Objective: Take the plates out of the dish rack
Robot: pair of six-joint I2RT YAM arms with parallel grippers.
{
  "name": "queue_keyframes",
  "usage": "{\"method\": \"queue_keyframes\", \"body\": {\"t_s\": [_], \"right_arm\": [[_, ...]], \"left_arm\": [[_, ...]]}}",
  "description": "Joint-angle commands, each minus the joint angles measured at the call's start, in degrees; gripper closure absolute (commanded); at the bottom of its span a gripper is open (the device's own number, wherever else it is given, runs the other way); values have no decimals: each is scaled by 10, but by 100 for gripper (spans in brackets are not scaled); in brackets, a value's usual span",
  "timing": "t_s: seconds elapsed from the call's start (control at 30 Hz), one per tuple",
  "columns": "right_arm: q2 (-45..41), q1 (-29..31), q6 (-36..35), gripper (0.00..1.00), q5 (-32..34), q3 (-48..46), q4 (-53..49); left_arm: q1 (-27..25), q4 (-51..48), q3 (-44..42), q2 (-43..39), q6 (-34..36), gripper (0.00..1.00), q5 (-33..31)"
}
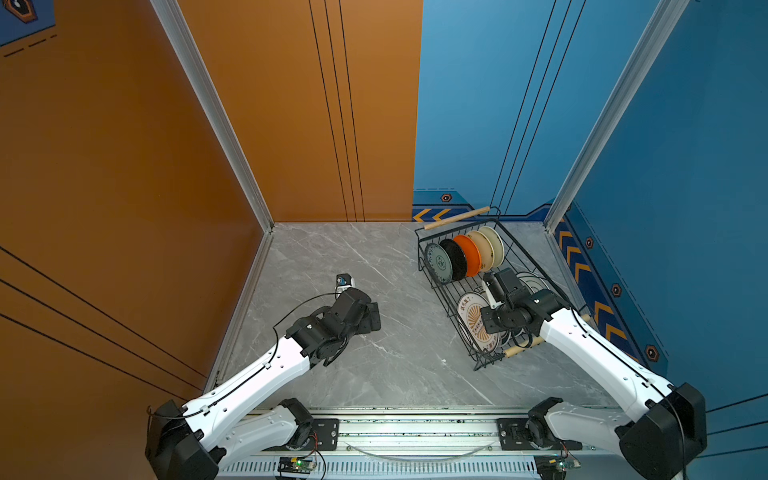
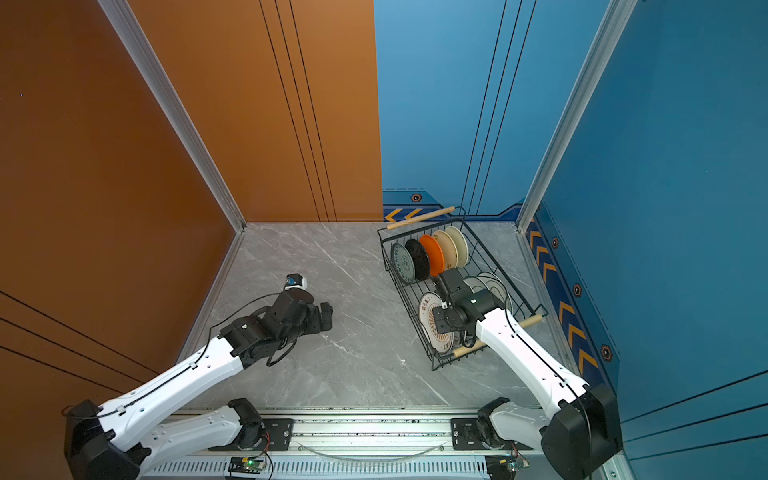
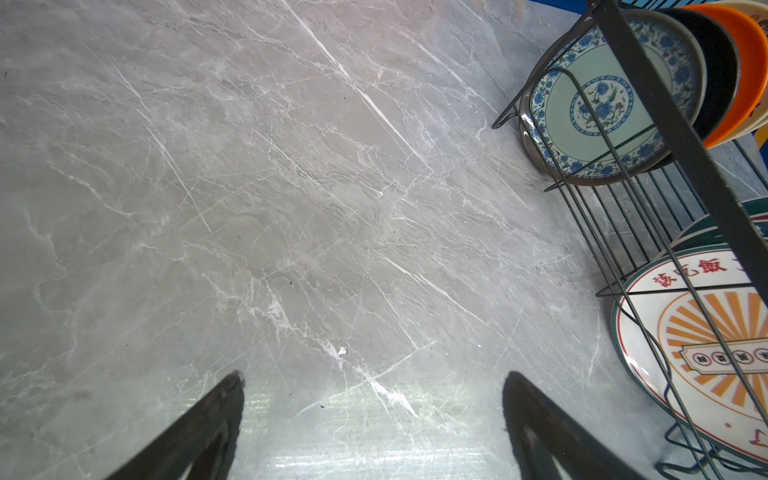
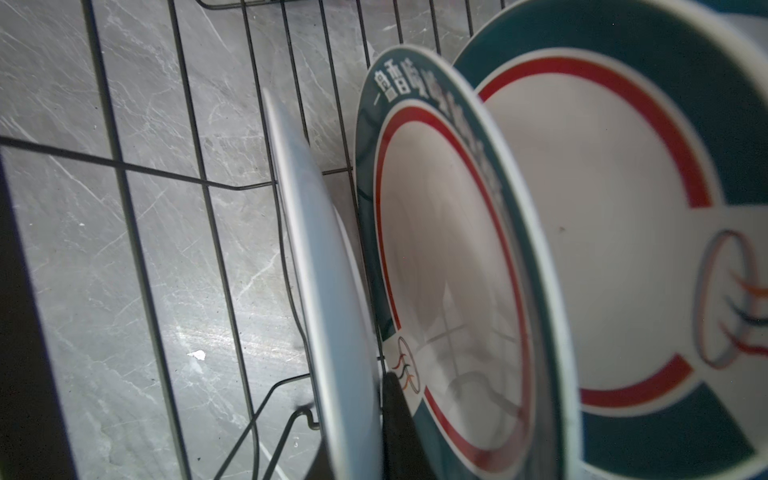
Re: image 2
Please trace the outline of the white plate orange sunburst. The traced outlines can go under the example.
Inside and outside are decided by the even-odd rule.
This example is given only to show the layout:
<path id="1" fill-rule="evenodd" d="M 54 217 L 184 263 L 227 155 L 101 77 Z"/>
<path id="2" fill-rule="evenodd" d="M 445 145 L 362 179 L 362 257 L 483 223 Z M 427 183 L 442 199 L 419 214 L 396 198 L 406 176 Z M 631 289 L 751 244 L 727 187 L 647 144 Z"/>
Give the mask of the white plate orange sunburst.
<path id="1" fill-rule="evenodd" d="M 429 345 L 437 354 L 445 355 L 454 350 L 454 343 L 457 337 L 453 332 L 439 333 L 437 331 L 433 312 L 435 307 L 442 307 L 440 297 L 435 293 L 425 293 L 419 302 L 419 321 L 424 328 Z"/>

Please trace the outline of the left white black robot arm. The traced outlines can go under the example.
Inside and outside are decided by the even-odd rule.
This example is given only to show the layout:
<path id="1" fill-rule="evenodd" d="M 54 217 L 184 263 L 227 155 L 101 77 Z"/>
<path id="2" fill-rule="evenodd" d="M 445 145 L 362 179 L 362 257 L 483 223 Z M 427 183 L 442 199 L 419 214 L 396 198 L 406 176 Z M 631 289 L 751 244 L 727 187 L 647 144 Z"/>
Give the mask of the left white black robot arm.
<path id="1" fill-rule="evenodd" d="M 208 389 L 259 361 L 280 362 L 306 335 L 331 330 L 333 308 L 300 287 L 270 306 L 232 320 L 199 351 L 121 396 L 85 400 L 65 414 L 64 456 L 76 479 L 137 479 L 153 468 L 209 448 L 266 444 L 262 416 L 245 398 L 208 414 L 170 416 Z"/>

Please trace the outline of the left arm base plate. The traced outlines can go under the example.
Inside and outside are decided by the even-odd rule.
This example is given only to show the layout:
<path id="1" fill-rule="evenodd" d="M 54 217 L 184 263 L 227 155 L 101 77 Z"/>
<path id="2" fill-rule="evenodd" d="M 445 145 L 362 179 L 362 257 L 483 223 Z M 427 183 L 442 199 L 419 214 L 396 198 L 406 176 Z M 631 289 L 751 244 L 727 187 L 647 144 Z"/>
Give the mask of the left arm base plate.
<path id="1" fill-rule="evenodd" d="M 246 425 L 243 430 L 244 433 L 238 433 L 231 443 L 210 447 L 209 451 L 287 451 L 294 430 L 294 420 L 271 418 L 262 420 L 259 424 Z"/>

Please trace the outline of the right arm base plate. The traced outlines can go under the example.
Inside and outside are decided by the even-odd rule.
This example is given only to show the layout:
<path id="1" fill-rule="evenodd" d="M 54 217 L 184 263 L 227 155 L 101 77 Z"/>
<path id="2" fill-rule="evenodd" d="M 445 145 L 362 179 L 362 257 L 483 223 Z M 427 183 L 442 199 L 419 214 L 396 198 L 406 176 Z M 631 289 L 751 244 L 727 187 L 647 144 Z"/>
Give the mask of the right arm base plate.
<path id="1" fill-rule="evenodd" d="M 458 417 L 450 420 L 451 440 L 456 451 L 520 450 L 532 451 L 526 444 L 501 439 L 488 422 L 478 417 Z"/>

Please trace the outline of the black wire dish rack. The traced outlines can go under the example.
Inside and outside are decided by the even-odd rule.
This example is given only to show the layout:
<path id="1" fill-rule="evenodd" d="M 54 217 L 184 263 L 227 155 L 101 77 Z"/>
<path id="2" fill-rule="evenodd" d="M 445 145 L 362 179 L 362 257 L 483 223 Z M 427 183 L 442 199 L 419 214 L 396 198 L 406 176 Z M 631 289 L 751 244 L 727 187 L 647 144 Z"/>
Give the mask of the black wire dish rack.
<path id="1" fill-rule="evenodd" d="M 387 207 L 384 220 L 384 267 L 433 370 L 485 348 L 477 327 L 487 308 L 500 306 L 520 326 L 546 317 L 452 207 Z"/>

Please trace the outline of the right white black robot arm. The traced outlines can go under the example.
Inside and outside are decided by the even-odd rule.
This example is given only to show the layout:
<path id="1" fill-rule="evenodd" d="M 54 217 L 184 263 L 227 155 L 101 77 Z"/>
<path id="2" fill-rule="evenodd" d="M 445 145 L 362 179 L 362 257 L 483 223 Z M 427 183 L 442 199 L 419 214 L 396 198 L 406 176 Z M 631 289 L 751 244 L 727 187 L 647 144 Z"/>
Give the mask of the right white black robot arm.
<path id="1" fill-rule="evenodd" d="M 439 333 L 460 332 L 493 350 L 524 382 L 535 409 L 510 400 L 487 404 L 478 426 L 489 443 L 520 442 L 541 450 L 563 479 L 586 479 L 623 448 L 618 400 L 550 355 L 514 318 L 506 299 L 473 291 L 455 269 L 433 280 Z"/>

